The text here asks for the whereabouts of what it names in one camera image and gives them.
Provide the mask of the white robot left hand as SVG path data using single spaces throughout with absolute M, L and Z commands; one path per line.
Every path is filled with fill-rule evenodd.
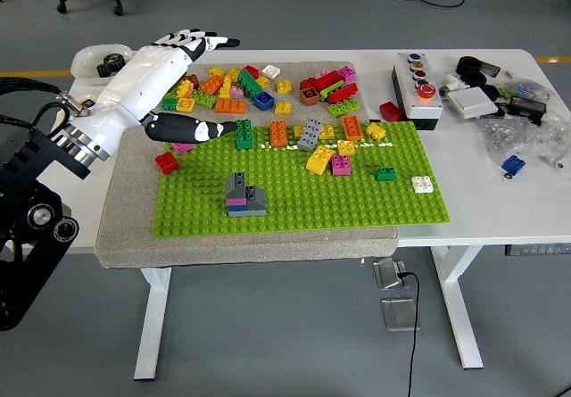
M 71 125 L 100 147 L 105 160 L 118 150 L 123 132 L 143 122 L 190 64 L 206 52 L 239 45 L 235 38 L 199 29 L 169 33 L 142 47 L 97 96 L 91 114 Z

